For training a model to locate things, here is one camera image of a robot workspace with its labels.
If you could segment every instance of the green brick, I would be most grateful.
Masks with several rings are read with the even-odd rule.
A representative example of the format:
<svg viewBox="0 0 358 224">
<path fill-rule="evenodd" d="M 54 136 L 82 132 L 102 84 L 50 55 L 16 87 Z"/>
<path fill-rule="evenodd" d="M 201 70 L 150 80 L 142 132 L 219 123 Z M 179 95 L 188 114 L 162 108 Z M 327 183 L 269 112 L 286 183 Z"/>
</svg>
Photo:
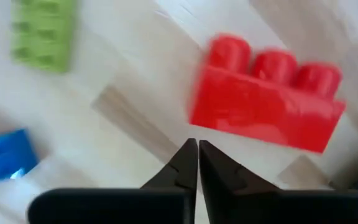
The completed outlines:
<svg viewBox="0 0 358 224">
<path fill-rule="evenodd" d="M 67 72 L 76 0 L 15 0 L 12 56 L 50 72 Z"/>
</svg>

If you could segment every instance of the green block stud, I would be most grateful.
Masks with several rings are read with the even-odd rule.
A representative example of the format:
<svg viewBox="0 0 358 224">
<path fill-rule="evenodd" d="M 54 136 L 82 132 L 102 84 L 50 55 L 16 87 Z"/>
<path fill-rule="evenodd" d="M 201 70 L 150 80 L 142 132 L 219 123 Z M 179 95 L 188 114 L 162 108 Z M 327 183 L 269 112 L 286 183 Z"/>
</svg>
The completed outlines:
<svg viewBox="0 0 358 224">
<path fill-rule="evenodd" d="M 50 72 L 67 72 L 76 0 L 14 0 L 12 56 Z"/>
</svg>

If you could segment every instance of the wooden floor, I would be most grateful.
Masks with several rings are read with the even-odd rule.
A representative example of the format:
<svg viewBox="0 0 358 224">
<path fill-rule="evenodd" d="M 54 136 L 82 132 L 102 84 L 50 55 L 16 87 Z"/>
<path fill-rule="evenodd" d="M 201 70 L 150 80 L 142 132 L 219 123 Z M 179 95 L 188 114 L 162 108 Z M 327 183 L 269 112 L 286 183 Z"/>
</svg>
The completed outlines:
<svg viewBox="0 0 358 224">
<path fill-rule="evenodd" d="M 73 65 L 60 76 L 12 63 L 11 2 L 0 0 L 0 133 L 28 128 L 42 159 L 25 177 L 0 182 L 0 223 L 25 223 L 29 202 L 49 189 L 139 187 L 189 137 L 211 141 L 282 188 L 346 185 L 358 174 L 358 126 L 349 113 L 322 156 L 190 126 L 185 113 L 195 67 L 217 32 L 333 62 L 353 42 L 310 56 L 271 23 L 266 1 L 80 2 Z M 197 201 L 196 222 L 208 223 L 202 194 Z"/>
</svg>

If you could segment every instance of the building block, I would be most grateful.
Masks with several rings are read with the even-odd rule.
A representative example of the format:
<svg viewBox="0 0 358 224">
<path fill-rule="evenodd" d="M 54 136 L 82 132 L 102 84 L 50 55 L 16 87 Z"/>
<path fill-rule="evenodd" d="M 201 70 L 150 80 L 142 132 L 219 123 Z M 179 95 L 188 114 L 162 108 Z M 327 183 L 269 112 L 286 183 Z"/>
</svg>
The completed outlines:
<svg viewBox="0 0 358 224">
<path fill-rule="evenodd" d="M 334 100 L 341 72 L 298 65 L 280 49 L 259 52 L 235 36 L 211 42 L 196 81 L 190 124 L 322 153 L 345 110 Z"/>
<path fill-rule="evenodd" d="M 0 136 L 0 180 L 16 179 L 38 163 L 23 129 Z"/>
<path fill-rule="evenodd" d="M 50 72 L 67 72 L 75 0 L 15 0 L 12 56 Z"/>
</svg>

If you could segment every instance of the red toy block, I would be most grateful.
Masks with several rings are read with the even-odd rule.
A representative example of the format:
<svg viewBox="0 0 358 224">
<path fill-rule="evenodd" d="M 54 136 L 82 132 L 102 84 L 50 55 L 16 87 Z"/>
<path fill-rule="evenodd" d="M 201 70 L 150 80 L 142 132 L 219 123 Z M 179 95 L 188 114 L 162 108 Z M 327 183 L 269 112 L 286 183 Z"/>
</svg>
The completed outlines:
<svg viewBox="0 0 358 224">
<path fill-rule="evenodd" d="M 201 67 L 190 123 L 322 153 L 345 103 L 334 100 L 341 72 L 326 63 L 298 66 L 284 50 L 257 54 L 219 35 Z"/>
</svg>

